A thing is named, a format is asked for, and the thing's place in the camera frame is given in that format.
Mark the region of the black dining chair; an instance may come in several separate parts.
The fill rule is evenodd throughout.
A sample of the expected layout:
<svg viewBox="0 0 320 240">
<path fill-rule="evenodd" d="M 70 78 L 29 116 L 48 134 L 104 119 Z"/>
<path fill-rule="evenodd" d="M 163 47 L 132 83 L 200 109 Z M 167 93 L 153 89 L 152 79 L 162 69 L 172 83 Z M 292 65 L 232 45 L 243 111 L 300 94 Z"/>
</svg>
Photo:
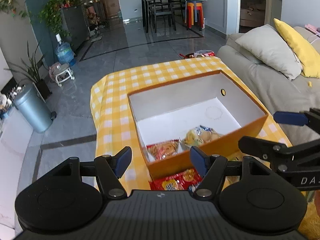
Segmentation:
<svg viewBox="0 0 320 240">
<path fill-rule="evenodd" d="M 173 26 L 176 31 L 176 23 L 174 18 L 174 10 L 172 8 L 172 0 L 151 0 L 149 9 L 151 15 L 152 27 L 157 32 L 157 17 L 168 18 L 168 25 Z"/>
</svg>

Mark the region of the red Mimi snack bag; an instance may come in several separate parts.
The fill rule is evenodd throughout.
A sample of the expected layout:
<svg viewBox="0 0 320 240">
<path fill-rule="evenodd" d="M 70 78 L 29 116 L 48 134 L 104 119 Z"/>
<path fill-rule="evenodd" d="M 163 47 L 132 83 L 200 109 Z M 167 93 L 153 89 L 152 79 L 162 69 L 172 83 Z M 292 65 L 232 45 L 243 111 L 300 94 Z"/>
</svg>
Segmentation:
<svg viewBox="0 0 320 240">
<path fill-rule="evenodd" d="M 148 145 L 146 147 L 148 153 L 156 160 L 163 160 L 166 157 L 176 155 L 178 152 L 179 140 L 168 140 L 156 144 Z"/>
</svg>

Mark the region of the yellow biscuit packet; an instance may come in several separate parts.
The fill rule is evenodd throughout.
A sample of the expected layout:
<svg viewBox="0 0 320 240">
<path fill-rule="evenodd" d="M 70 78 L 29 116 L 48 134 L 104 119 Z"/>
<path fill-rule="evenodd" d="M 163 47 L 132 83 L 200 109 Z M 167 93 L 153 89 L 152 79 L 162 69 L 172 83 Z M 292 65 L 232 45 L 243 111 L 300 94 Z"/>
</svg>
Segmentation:
<svg viewBox="0 0 320 240">
<path fill-rule="evenodd" d="M 187 147 L 199 147 L 201 145 L 219 139 L 222 136 L 222 134 L 217 133 L 214 129 L 210 127 L 199 125 L 189 130 L 185 138 L 183 138 L 181 142 Z"/>
</svg>

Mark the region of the small white rolling stool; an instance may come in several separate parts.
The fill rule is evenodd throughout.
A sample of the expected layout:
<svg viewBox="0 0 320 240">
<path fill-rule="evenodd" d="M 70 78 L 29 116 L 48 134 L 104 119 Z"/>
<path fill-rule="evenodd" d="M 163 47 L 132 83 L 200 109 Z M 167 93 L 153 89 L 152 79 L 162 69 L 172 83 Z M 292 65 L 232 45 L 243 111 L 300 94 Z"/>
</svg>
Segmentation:
<svg viewBox="0 0 320 240">
<path fill-rule="evenodd" d="M 62 87 L 62 84 L 71 79 L 75 80 L 73 71 L 71 70 L 68 63 L 61 64 L 59 62 L 53 64 L 49 67 L 49 77 L 55 82 L 59 87 Z"/>
</svg>

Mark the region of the stacked coloured plastic stools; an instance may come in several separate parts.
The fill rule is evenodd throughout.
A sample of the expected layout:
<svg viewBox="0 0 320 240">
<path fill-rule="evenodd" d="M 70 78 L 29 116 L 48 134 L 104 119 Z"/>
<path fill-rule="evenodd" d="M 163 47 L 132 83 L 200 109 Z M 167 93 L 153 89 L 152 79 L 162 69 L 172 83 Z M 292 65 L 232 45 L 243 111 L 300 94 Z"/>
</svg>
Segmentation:
<svg viewBox="0 0 320 240">
<path fill-rule="evenodd" d="M 204 14 L 203 6 L 200 2 L 188 2 L 186 1 L 186 13 L 185 13 L 185 24 L 187 29 L 191 29 L 192 26 L 197 25 L 199 31 L 204 27 Z"/>
</svg>

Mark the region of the yellow fuzzy rug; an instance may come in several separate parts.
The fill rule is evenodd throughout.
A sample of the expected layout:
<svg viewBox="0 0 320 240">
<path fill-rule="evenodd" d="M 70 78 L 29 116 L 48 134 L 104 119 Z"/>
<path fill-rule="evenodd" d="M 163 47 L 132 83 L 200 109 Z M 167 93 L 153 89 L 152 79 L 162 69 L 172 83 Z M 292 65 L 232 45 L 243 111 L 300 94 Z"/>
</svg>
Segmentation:
<svg viewBox="0 0 320 240">
<path fill-rule="evenodd" d="M 299 226 L 298 231 L 307 239 L 319 240 L 319 190 L 314 192 L 314 197 L 308 203 L 306 214 Z"/>
</svg>

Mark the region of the red cracker packet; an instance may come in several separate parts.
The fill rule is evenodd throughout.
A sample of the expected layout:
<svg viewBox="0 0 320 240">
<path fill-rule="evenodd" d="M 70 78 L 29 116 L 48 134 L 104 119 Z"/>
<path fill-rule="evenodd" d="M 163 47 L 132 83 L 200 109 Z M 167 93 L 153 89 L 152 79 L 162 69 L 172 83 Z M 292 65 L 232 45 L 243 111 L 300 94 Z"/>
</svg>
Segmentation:
<svg viewBox="0 0 320 240">
<path fill-rule="evenodd" d="M 190 168 L 177 174 L 150 181 L 149 185 L 153 191 L 187 190 L 194 192 L 201 181 L 202 177 L 195 168 Z"/>
</svg>

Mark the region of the beige cushion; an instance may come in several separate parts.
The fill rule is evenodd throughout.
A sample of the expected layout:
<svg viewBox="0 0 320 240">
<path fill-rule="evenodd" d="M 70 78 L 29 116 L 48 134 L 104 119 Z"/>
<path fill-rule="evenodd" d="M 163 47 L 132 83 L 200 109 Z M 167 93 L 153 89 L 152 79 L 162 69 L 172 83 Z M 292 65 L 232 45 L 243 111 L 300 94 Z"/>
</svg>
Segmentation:
<svg viewBox="0 0 320 240">
<path fill-rule="evenodd" d="M 289 80 L 302 73 L 303 67 L 296 54 L 269 24 L 250 30 L 235 42 Z"/>
</svg>

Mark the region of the orange cardboard box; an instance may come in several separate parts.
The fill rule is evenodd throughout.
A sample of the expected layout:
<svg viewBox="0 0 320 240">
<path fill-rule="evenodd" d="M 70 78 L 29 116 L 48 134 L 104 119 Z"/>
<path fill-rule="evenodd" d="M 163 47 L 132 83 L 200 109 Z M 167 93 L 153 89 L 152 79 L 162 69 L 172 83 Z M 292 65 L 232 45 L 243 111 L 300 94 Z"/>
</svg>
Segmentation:
<svg viewBox="0 0 320 240">
<path fill-rule="evenodd" d="M 223 136 L 200 146 L 204 153 L 228 157 L 238 152 L 243 136 L 256 137 L 268 112 L 233 78 L 216 70 L 130 92 L 130 110 L 138 143 L 152 180 L 192 167 L 189 148 L 181 140 L 199 125 Z M 146 147 L 179 140 L 176 155 L 156 160 Z"/>
</svg>

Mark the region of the trailing green pothos plant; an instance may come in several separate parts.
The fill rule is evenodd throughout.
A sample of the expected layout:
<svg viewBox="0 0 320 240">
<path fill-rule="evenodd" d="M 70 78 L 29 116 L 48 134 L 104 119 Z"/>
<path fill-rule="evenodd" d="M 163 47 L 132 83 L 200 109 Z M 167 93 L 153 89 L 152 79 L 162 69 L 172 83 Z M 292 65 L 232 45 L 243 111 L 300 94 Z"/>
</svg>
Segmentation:
<svg viewBox="0 0 320 240">
<path fill-rule="evenodd" d="M 63 37 L 70 35 L 69 31 L 63 28 L 61 10 L 71 6 L 73 0 L 48 0 L 38 13 L 40 22 L 44 22 L 49 31 Z"/>
</svg>

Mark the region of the grey metal trash can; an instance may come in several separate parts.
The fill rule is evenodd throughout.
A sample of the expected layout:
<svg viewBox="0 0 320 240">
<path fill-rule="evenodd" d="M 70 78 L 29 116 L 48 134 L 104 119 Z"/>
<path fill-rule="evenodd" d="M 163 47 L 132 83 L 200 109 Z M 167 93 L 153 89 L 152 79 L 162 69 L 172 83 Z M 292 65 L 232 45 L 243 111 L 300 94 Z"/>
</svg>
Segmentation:
<svg viewBox="0 0 320 240">
<path fill-rule="evenodd" d="M 56 118 L 56 111 L 51 111 L 33 83 L 25 85 L 15 96 L 14 106 L 33 127 L 35 132 L 45 132 Z"/>
</svg>

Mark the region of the dark grey cabinet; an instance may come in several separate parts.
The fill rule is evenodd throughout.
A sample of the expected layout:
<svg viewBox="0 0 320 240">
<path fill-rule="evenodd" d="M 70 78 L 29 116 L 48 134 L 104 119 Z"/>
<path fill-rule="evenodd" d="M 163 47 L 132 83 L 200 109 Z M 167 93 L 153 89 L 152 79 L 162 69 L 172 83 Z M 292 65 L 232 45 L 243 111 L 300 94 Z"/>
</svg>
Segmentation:
<svg viewBox="0 0 320 240">
<path fill-rule="evenodd" d="M 63 29 L 69 33 L 65 40 L 71 45 L 74 52 L 88 38 L 88 27 L 82 7 L 68 7 L 60 9 Z"/>
</svg>

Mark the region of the blue water jug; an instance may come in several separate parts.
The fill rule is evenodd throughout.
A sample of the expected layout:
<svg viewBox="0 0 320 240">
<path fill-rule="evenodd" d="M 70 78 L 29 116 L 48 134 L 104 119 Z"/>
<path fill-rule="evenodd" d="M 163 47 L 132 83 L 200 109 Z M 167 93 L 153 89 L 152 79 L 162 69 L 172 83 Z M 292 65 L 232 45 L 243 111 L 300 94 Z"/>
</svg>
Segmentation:
<svg viewBox="0 0 320 240">
<path fill-rule="evenodd" d="M 62 40 L 60 34 L 56 34 L 57 47 L 55 49 L 55 54 L 58 61 L 61 64 L 69 64 L 73 66 L 76 64 L 75 53 L 71 49 L 71 45 L 68 42 Z"/>
</svg>

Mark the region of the red basket on floor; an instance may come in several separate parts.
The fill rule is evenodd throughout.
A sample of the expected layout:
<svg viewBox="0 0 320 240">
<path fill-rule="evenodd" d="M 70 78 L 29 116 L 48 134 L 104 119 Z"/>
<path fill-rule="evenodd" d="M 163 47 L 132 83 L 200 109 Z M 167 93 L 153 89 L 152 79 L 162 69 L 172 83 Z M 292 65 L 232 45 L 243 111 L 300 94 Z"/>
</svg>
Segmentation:
<svg viewBox="0 0 320 240">
<path fill-rule="evenodd" d="M 215 56 L 215 53 L 211 50 L 198 50 L 194 53 L 189 53 L 189 54 L 179 54 L 179 56 L 183 59 L 192 59 L 192 58 L 197 58 L 197 57 L 210 57 L 210 56 Z"/>
</svg>

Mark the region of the yellow checkered tablecloth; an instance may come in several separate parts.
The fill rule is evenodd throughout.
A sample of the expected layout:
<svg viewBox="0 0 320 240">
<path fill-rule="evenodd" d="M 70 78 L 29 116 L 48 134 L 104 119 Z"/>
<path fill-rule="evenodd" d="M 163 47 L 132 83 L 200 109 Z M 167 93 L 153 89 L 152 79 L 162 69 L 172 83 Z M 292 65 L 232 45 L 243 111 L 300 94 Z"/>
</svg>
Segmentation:
<svg viewBox="0 0 320 240">
<path fill-rule="evenodd" d="M 142 156 L 135 124 L 127 95 L 135 90 L 150 87 L 168 81 L 178 80 L 197 74 L 222 70 L 264 107 L 253 92 L 218 58 L 198 57 L 140 66 L 108 74 L 91 89 L 90 108 L 97 130 L 95 154 L 115 155 L 125 146 L 132 149 L 132 161 L 120 179 L 127 192 L 149 189 L 152 180 Z M 268 117 L 256 136 L 290 146 L 290 141 L 268 112 Z M 242 157 L 242 153 L 233 153 L 228 159 Z"/>
</svg>

